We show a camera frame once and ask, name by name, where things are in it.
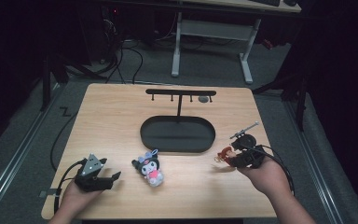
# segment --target dark background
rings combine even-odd
[[[303,15],[323,20],[306,22],[298,33],[296,22],[265,19],[256,42],[267,39],[273,46],[293,45],[277,80],[296,75],[308,81],[325,133],[358,194],[358,1],[299,4]],[[87,29],[100,18],[98,7],[89,7],[89,15],[83,9],[53,1],[0,1],[0,133],[41,78],[47,54],[59,52],[83,64],[103,57],[90,51],[92,43],[102,40],[101,34]],[[126,13],[123,21],[133,36],[146,43],[152,43],[155,29],[171,25],[166,21],[172,20],[165,20],[170,13],[132,13],[136,15]],[[299,80],[303,79],[280,88],[296,90]]]

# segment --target gray carpet floor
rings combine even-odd
[[[137,85],[164,83],[250,89],[272,81],[290,49],[290,46],[281,46],[268,50],[263,46],[254,45],[249,58],[254,83],[247,85],[236,52],[241,49],[241,44],[234,42],[221,46],[209,43],[197,49],[192,49],[195,47],[194,43],[184,45],[179,77],[171,77],[173,46],[170,41],[159,42],[153,48],[137,42],[128,42],[125,45],[142,55],[142,67],[136,76]],[[123,78],[116,71],[110,83],[122,83],[124,79],[127,85],[131,85],[132,76],[140,64],[139,54],[132,50],[123,50],[123,61],[119,67]],[[103,65],[96,63],[90,69],[98,70],[101,67]],[[53,91],[55,95],[47,113],[40,112],[42,85],[39,84],[27,102],[12,117],[0,138],[0,178],[7,172],[10,172],[11,176],[7,180],[6,188],[1,189],[0,223],[47,222],[40,215],[45,201],[40,197],[40,192],[49,188],[54,176],[49,161],[50,151],[53,150],[53,162],[57,166],[74,122],[69,122],[60,134],[70,119],[65,116],[64,109],[67,108],[66,115],[74,115],[81,105],[86,88],[94,82],[101,81],[71,75],[69,83],[58,86]],[[305,130],[301,133],[293,118],[292,107],[296,102],[282,102],[279,93],[280,91],[267,91],[255,95],[255,100],[271,147],[279,152],[293,176],[297,198],[317,223],[358,223],[356,194],[324,135],[311,99],[307,98]],[[42,118],[42,121],[36,123],[37,131],[27,135],[38,118]],[[18,161],[18,169],[10,170],[7,167],[13,162],[12,158],[19,154],[20,147],[26,148],[21,152],[23,159]],[[315,178],[312,171],[315,167],[309,163],[309,154],[305,148],[310,149],[327,190],[318,187],[321,179]],[[329,210],[324,197],[330,198],[336,209]],[[246,218],[243,222],[278,221],[276,218]]]

